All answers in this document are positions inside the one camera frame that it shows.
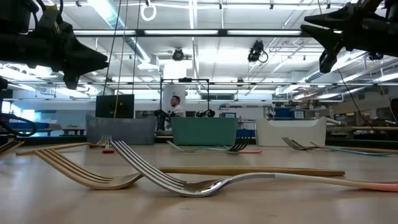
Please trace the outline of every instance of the white bin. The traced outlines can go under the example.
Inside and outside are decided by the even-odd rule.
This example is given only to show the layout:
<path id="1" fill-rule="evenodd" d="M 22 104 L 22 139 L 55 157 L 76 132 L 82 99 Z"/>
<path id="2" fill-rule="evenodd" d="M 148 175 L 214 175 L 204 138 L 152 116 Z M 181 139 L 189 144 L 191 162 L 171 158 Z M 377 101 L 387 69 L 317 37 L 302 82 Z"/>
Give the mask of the white bin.
<path id="1" fill-rule="evenodd" d="M 325 146 L 326 118 L 310 121 L 256 120 L 256 142 L 258 146 L 287 146 L 282 137 L 288 137 L 303 146 Z"/>

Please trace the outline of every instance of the wooden fork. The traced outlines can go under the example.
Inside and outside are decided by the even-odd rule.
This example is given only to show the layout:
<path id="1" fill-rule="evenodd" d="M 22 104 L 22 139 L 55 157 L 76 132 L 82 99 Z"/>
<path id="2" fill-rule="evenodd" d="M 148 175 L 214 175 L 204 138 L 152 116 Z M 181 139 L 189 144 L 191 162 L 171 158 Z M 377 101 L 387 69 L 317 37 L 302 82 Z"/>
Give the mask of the wooden fork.
<path id="1" fill-rule="evenodd" d="M 11 141 L 11 142 L 7 142 L 5 144 L 3 144 L 2 146 L 0 146 L 0 155 L 5 153 L 6 151 L 10 151 L 12 149 L 16 149 L 19 146 L 23 145 L 25 143 L 25 141 Z"/>
<path id="2" fill-rule="evenodd" d="M 58 145 L 58 146 L 47 146 L 47 147 L 42 147 L 42 148 L 38 148 L 38 149 L 20 151 L 20 152 L 16 152 L 16 155 L 24 156 L 24 155 L 33 154 L 33 152 L 37 151 L 37 150 L 44 150 L 44 149 L 61 150 L 61 149 L 69 149 L 72 147 L 79 147 L 79 146 L 104 147 L 104 145 L 102 145 L 102 144 L 92 144 L 89 142 L 81 142 L 81 143 L 62 144 L 62 145 Z"/>
<path id="3" fill-rule="evenodd" d="M 142 175 L 131 174 L 121 177 L 108 177 L 95 174 L 70 161 L 54 149 L 41 149 L 34 154 L 57 169 L 68 178 L 86 187 L 96 190 L 116 190 L 127 187 L 139 180 Z M 164 167 L 161 171 L 173 174 L 204 174 L 204 175 L 237 175 L 247 172 L 286 172 L 290 174 L 309 174 L 325 176 L 342 176 L 344 171 L 340 170 L 315 170 L 300 168 L 278 168 L 278 167 Z"/>

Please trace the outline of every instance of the workbench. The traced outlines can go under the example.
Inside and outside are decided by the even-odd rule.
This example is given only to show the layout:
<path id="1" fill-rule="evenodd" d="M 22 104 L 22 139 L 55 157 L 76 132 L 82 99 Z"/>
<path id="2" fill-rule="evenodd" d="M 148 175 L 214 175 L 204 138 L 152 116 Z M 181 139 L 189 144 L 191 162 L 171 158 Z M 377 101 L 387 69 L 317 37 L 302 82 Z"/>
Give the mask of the workbench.
<path id="1" fill-rule="evenodd" d="M 372 157 L 322 150 L 248 146 L 262 154 L 214 151 L 181 153 L 166 144 L 131 146 L 160 166 L 280 166 L 338 169 L 347 179 L 397 181 L 397 155 Z M 132 174 L 118 154 L 85 147 L 60 151 L 89 170 L 106 175 Z M 398 193 L 357 190 L 295 180 L 249 180 L 231 184 L 206 198 L 173 195 L 147 179 L 124 190 L 90 190 L 35 156 L 0 157 L 0 223 L 395 223 Z M 218 177 L 174 175 L 200 181 Z"/>

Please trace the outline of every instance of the teal bin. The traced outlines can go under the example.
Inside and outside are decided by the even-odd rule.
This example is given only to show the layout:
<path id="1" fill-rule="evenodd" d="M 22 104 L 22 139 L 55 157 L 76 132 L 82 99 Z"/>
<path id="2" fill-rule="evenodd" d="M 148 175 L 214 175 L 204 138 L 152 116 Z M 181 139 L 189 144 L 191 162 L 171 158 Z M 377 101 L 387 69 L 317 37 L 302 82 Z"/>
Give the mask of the teal bin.
<path id="1" fill-rule="evenodd" d="M 171 118 L 173 141 L 180 146 L 233 146 L 237 118 Z"/>

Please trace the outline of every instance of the silver fork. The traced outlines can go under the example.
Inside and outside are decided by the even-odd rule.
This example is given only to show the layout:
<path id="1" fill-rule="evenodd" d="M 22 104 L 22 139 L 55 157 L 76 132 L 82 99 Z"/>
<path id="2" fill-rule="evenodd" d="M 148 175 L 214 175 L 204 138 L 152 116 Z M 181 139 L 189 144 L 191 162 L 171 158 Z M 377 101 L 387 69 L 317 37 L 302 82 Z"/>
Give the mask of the silver fork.
<path id="1" fill-rule="evenodd" d="M 113 141 L 111 142 L 111 145 L 131 166 L 133 166 L 133 168 L 135 168 L 144 177 L 168 191 L 186 197 L 206 197 L 216 193 L 219 189 L 228 184 L 246 179 L 275 178 L 274 173 L 258 172 L 240 174 L 216 180 L 206 180 L 202 182 L 186 182 L 184 180 L 171 177 L 156 169 L 137 153 L 135 153 L 124 141 Z"/>
<path id="2" fill-rule="evenodd" d="M 202 182 L 186 182 L 184 180 L 171 177 L 160 170 L 156 169 L 143 158 L 138 156 L 125 142 L 114 141 L 111 143 L 117 152 L 139 173 L 144 177 L 147 177 L 153 183 L 160 187 L 183 195 L 186 197 L 206 197 L 212 195 L 227 186 L 235 182 L 239 182 L 247 179 L 255 178 L 272 178 L 272 179 L 290 179 L 290 180 L 302 180 L 307 182 L 316 182 L 323 184 L 333 184 L 348 187 L 359 187 L 362 189 L 372 189 L 387 192 L 398 192 L 398 182 L 366 182 L 357 180 L 345 180 L 345 179 L 333 179 L 327 177 L 312 177 L 307 175 L 297 174 L 281 174 L 281 173 L 270 173 L 270 172 L 258 172 L 258 173 L 247 173 L 235 175 L 232 177 L 216 179 L 216 180 L 205 180 Z"/>

